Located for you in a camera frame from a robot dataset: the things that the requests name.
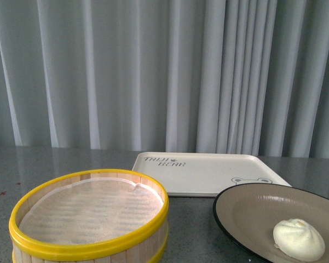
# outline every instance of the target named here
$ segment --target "gray countertop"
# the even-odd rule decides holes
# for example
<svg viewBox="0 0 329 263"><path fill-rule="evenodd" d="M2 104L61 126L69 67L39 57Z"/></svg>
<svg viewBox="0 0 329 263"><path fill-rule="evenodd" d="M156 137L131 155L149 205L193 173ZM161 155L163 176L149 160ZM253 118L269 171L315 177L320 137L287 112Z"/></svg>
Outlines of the gray countertop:
<svg viewBox="0 0 329 263"><path fill-rule="evenodd" d="M76 171L131 170L139 152L0 147L0 262L12 262L11 211L28 191ZM329 159L259 157L293 187L329 198ZM160 262L264 262L233 243L216 224L214 198L170 197L168 245Z"/></svg>

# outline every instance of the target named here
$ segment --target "bear logo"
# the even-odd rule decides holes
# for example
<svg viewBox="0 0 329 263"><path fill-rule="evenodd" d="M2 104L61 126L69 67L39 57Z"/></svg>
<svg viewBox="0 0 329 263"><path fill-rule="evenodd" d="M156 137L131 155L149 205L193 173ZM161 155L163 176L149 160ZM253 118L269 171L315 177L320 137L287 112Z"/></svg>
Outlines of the bear logo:
<svg viewBox="0 0 329 263"><path fill-rule="evenodd" d="M272 184L273 182L270 179L267 178L258 178L255 179L243 179L243 178L232 178L232 182L234 182L236 185L242 185L242 184L249 184L251 182L262 182L264 184Z"/></svg>

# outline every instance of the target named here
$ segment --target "white tray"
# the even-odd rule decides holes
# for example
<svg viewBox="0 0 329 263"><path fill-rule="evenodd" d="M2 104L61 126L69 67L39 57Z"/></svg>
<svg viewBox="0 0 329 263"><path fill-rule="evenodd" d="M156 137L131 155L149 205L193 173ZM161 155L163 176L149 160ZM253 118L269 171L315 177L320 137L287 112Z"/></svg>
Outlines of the white tray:
<svg viewBox="0 0 329 263"><path fill-rule="evenodd" d="M132 169L158 180L169 196L215 197L228 187L251 182L290 186L250 155L144 152Z"/></svg>

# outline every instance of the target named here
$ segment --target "bamboo steamer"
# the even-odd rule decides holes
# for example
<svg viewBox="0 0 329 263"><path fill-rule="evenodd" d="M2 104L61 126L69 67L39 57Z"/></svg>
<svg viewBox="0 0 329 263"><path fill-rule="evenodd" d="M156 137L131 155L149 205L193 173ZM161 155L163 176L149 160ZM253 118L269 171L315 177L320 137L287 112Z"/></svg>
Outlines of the bamboo steamer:
<svg viewBox="0 0 329 263"><path fill-rule="evenodd" d="M29 213L35 211L45 196L52 196L55 192L62 192L61 189L73 188L75 185L86 184L94 179L142 185L158 197L161 207L158 208L155 216L142 226L124 235L91 243L46 242L29 236L27 232L20 229L25 217L29 218ZM158 262L168 238L168 208L169 199L165 188L153 178L135 171L99 169L56 178L30 191L14 207L9 220L9 232L13 242L13 263ZM124 221L124 218L120 216L119 221Z"/></svg>

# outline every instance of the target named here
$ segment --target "yellow rim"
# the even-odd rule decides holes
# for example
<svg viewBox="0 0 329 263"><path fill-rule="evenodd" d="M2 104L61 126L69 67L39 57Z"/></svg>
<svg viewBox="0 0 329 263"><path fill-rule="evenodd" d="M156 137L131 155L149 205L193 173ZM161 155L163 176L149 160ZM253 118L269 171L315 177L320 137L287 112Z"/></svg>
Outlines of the yellow rim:
<svg viewBox="0 0 329 263"><path fill-rule="evenodd" d="M128 233L127 235L123 235L121 237L117 237L114 239L110 239L104 242L97 242L92 244L83 244L83 245L58 245L52 243L41 242L35 240L19 230L16 224L16 215L21 207L21 205L33 194L40 191L41 189L51 185L55 182L64 180L66 178L80 176L82 174L90 174L90 173L127 173L133 174L140 177L144 177L148 180L155 182L164 193L163 207L159 211L159 213L147 224L138 228L135 231ZM96 258L104 258L109 255L116 254L123 250L127 250L151 236L156 230L163 224L168 214L169 208L169 199L168 195L165 191L165 188L153 178L130 170L121 170L121 169L98 169L98 170L87 170L80 171L73 174L64 175L62 177L50 180L33 190L27 193L25 196L20 199L16 206L14 207L11 217L9 220L9 231L11 235L11 239L14 244L25 253L35 256L37 258L51 260L51 261L81 261L81 260L89 260Z"/></svg>
<svg viewBox="0 0 329 263"><path fill-rule="evenodd" d="M162 246L160 247L160 249L158 250L158 252L155 254L155 256L153 256L149 260L148 263L157 263L157 262L159 262L159 260L161 259L161 257L164 254L164 251L165 251L165 248L166 248L166 245L167 245L167 242L168 242L168 234L169 234L169 227L167 227L167 229L166 229L165 240L164 240ZM13 263L16 263L16 258L15 258L15 254L14 254L13 251L12 251L12 262Z"/></svg>

